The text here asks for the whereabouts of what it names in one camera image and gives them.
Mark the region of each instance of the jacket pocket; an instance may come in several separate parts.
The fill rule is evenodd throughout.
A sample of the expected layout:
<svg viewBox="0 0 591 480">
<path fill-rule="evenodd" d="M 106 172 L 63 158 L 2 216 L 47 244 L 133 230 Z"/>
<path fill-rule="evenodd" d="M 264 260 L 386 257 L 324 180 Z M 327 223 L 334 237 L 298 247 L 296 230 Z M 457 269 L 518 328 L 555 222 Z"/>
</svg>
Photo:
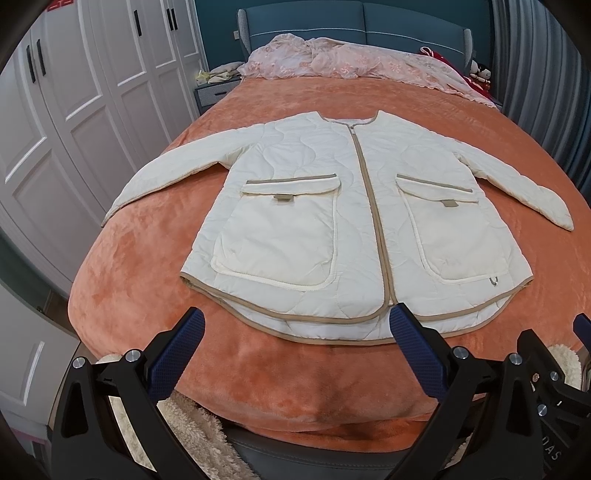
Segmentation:
<svg viewBox="0 0 591 480">
<path fill-rule="evenodd" d="M 444 283 L 495 277 L 509 270 L 495 229 L 471 189 L 398 175 L 423 267 Z"/>
<path fill-rule="evenodd" d="M 211 266 L 295 290 L 335 279 L 337 175 L 250 180 L 216 239 Z"/>
</svg>

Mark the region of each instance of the blue gripper pad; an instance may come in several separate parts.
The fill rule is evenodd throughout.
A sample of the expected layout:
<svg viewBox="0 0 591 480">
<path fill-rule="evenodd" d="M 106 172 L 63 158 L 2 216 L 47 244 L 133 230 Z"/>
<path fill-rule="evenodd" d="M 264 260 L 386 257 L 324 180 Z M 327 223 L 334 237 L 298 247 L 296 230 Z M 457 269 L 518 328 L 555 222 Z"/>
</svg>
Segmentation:
<svg viewBox="0 0 591 480">
<path fill-rule="evenodd" d="M 154 403 L 168 398 L 205 334 L 203 312 L 195 309 L 168 341 L 148 372 L 148 396 Z"/>
<path fill-rule="evenodd" d="M 591 352 L 591 320 L 584 313 L 579 313 L 575 317 L 573 332 L 583 342 L 587 351 Z"/>
<path fill-rule="evenodd" d="M 442 402 L 447 394 L 446 369 L 409 314 L 400 305 L 392 307 L 390 331 L 425 394 Z"/>
</svg>

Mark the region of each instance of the black door handle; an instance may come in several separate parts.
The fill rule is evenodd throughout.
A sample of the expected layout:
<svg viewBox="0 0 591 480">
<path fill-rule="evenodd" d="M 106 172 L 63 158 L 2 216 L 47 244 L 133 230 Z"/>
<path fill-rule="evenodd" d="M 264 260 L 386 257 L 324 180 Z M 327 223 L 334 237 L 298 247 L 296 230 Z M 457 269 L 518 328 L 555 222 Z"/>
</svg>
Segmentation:
<svg viewBox="0 0 591 480">
<path fill-rule="evenodd" d="M 39 64 L 41 65 L 41 73 L 43 76 L 47 74 L 45 70 L 45 62 L 43 61 L 43 52 L 41 51 L 41 39 L 37 40 L 37 53 L 39 54 Z"/>
<path fill-rule="evenodd" d="M 142 36 L 142 27 L 139 24 L 139 16 L 138 11 L 134 10 L 134 18 L 135 18 L 135 28 L 138 30 L 138 37 Z"/>
<path fill-rule="evenodd" d="M 168 26 L 170 27 L 170 31 L 174 30 L 173 27 L 173 20 L 170 18 L 170 9 L 166 9 L 166 15 L 168 16 Z"/>
<path fill-rule="evenodd" d="M 27 62 L 29 62 L 29 73 L 31 74 L 31 81 L 35 83 L 35 69 L 33 68 L 33 59 L 31 58 L 31 46 L 27 45 Z"/>
<path fill-rule="evenodd" d="M 174 29 L 178 30 L 178 25 L 177 25 L 177 16 L 174 14 L 174 8 L 171 10 L 171 13 L 173 15 L 173 23 L 174 23 Z"/>
</svg>

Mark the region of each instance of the white quilted jacket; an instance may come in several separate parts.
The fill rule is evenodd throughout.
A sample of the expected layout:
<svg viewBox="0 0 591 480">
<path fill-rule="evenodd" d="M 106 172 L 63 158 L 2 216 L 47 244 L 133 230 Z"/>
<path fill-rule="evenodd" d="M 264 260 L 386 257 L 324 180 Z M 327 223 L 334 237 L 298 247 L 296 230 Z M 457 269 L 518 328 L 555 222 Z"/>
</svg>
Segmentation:
<svg viewBox="0 0 591 480">
<path fill-rule="evenodd" d="M 392 342 L 397 302 L 448 335 L 494 318 L 532 272 L 475 177 L 573 229 L 551 190 L 382 111 L 365 121 L 302 113 L 178 147 L 137 172 L 105 221 L 214 163 L 230 172 L 181 276 L 300 342 Z"/>
</svg>

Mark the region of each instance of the gray curtain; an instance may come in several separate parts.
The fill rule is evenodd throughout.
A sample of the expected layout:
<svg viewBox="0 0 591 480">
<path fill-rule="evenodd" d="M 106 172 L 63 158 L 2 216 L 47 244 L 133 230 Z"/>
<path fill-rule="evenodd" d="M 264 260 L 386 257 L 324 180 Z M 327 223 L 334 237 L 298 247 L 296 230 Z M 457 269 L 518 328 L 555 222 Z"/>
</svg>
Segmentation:
<svg viewBox="0 0 591 480">
<path fill-rule="evenodd" d="M 591 205 L 591 74 L 538 0 L 491 0 L 492 94 L 562 167 Z"/>
</svg>

